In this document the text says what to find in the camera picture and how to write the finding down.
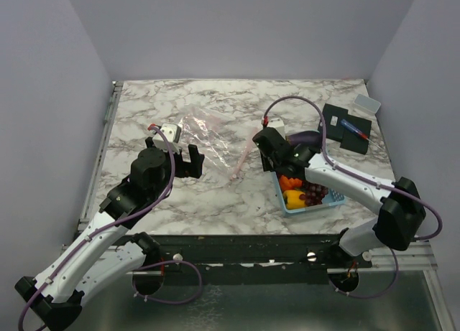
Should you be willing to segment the purple eggplant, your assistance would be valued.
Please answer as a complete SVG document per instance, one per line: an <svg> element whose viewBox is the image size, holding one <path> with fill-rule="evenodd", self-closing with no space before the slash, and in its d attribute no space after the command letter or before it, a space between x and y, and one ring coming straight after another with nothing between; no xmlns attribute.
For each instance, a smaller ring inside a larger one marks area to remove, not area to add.
<svg viewBox="0 0 460 331"><path fill-rule="evenodd" d="M287 142L291 146L305 144L309 147L320 149L322 146L322 134L318 131L301 131L286 136Z"/></svg>

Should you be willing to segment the clear pink zip bag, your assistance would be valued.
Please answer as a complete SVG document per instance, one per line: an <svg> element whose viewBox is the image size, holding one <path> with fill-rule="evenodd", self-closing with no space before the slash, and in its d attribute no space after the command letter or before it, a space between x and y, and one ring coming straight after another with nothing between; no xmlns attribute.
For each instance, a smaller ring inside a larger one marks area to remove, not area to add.
<svg viewBox="0 0 460 331"><path fill-rule="evenodd" d="M225 185L236 180L252 150L252 137L258 126L217 111L187 105L179 112L183 144L195 144L205 155L203 174L206 181Z"/></svg>

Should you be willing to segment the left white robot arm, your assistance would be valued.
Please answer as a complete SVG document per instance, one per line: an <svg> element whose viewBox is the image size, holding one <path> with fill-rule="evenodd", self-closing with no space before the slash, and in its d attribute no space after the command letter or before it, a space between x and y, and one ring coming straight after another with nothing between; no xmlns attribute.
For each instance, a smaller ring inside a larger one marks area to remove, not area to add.
<svg viewBox="0 0 460 331"><path fill-rule="evenodd" d="M174 178L202 175L204 154L188 147L190 159L173 153L171 144L157 148L151 138L132 162L130 173L112 189L93 220L65 252L42 273L24 276L15 285L49 330L65 330L85 304L118 277L130 271L163 269L182 264L180 254L166 261L158 242L146 233L133 235L116 253L100 257L170 193Z"/></svg>

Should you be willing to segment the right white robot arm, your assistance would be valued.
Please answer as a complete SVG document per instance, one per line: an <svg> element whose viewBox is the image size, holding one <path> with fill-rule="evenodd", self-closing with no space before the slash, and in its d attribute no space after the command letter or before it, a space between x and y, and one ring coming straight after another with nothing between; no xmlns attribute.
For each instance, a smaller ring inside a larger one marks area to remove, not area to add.
<svg viewBox="0 0 460 331"><path fill-rule="evenodd" d="M414 241L426 212L411 180L393 182L342 167L325 158L325 151L317 146L290 145L272 127L256 133L252 141L259 149L265 171L329 187L375 214L373 220L341 232L338 243L330 250L336 266L346 267L356 256L374 248L386 246L405 251Z"/></svg>

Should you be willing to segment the orange mini pumpkin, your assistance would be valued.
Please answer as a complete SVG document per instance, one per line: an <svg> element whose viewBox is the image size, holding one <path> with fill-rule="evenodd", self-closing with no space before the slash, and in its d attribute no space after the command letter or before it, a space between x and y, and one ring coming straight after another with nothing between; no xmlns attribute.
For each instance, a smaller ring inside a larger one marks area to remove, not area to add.
<svg viewBox="0 0 460 331"><path fill-rule="evenodd" d="M281 175L279 180L280 189L284 192L287 190L298 190L303 186L303 181L297 178L288 178Z"/></svg>

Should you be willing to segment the yellow bell pepper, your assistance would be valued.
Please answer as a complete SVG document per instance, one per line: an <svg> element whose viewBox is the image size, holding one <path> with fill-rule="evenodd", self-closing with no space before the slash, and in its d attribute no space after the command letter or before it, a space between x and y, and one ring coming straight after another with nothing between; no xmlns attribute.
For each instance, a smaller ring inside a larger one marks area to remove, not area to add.
<svg viewBox="0 0 460 331"><path fill-rule="evenodd" d="M285 207L288 210L297 210L308 206L306 194L300 190L286 190L282 194Z"/></svg>

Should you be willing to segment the red grape bunch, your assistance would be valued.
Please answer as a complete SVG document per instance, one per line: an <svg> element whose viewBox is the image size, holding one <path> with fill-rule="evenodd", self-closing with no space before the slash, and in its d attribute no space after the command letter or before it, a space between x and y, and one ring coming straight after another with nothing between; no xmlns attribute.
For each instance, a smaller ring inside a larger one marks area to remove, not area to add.
<svg viewBox="0 0 460 331"><path fill-rule="evenodd" d="M311 182L304 182L301 190L306 194L308 207L321 205L324 197L328 194L327 187Z"/></svg>

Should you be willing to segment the light blue plastic basket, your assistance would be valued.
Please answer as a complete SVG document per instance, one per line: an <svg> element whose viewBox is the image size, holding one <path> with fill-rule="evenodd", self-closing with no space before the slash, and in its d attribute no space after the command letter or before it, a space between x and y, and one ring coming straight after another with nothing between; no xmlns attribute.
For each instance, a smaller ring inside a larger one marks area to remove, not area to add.
<svg viewBox="0 0 460 331"><path fill-rule="evenodd" d="M275 197L284 216L304 215L315 210L334 208L345 203L345 196L305 179L272 173Z"/></svg>

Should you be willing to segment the blue red screwdriver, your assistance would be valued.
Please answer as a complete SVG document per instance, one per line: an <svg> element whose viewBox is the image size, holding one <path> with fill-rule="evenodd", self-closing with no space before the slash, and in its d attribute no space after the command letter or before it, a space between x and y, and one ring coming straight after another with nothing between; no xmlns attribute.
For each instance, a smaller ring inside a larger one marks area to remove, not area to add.
<svg viewBox="0 0 460 331"><path fill-rule="evenodd" d="M353 124L351 124L349 121L347 121L346 119L342 119L341 120L341 125L348 131L350 131L351 133L355 134L356 136L358 136L359 138L365 140L365 141L368 141L370 144L374 145L375 147L379 148L380 149L380 146L376 143L374 143L368 135L366 135L363 131L361 131L360 129L358 129L356 126L354 126Z"/></svg>

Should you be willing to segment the clear plastic lid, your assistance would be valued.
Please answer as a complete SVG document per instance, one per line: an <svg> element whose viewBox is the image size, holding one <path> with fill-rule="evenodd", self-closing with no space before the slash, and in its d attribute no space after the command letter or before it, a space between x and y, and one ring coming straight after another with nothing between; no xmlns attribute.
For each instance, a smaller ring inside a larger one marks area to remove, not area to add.
<svg viewBox="0 0 460 331"><path fill-rule="evenodd" d="M355 109L360 110L361 112L374 116L380 109L381 103L373 98L370 98L369 96L359 94L355 98L353 106Z"/></svg>

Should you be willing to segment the aluminium side rail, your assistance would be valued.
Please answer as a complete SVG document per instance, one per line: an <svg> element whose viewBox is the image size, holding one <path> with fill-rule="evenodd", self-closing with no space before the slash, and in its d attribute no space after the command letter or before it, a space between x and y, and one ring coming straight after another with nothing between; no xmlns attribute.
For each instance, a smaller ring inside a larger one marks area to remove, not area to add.
<svg viewBox="0 0 460 331"><path fill-rule="evenodd" d="M88 191L83 203L83 209L81 211L80 217L78 219L78 227L81 223L87 222L91 218L92 205L96 198L96 192L98 189L98 181L101 177L101 170L104 164L104 157L106 150L109 144L109 139L111 131L113 129L114 120L116 118L116 111L119 105L119 100L121 97L121 92L123 88L123 81L114 81L113 82L113 91L109 99L108 108L106 114L103 118L103 132L101 135L101 140L99 143L99 148L96 155L95 164L93 166L93 171L91 173L91 180L89 184Z"/></svg>

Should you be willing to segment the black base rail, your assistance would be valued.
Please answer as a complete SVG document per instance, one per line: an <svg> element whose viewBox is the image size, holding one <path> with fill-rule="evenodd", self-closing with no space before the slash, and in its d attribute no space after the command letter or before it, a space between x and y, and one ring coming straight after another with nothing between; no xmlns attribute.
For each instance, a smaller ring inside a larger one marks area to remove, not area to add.
<svg viewBox="0 0 460 331"><path fill-rule="evenodd" d="M340 253L336 235L154 236L162 258L179 253L195 268L165 266L165 284L327 284L329 269L371 267L361 256Z"/></svg>

